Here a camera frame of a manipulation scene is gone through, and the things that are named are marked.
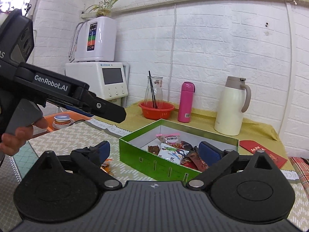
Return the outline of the person's left hand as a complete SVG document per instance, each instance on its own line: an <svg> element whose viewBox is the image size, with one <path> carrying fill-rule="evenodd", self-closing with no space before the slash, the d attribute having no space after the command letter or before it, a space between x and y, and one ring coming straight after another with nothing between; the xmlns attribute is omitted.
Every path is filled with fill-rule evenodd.
<svg viewBox="0 0 309 232"><path fill-rule="evenodd" d="M1 137L1 152L8 156L14 156L19 149L23 147L27 140L30 140L34 133L34 126L46 129L47 120L43 117L33 125L27 127L18 127L14 135L4 133Z"/></svg>

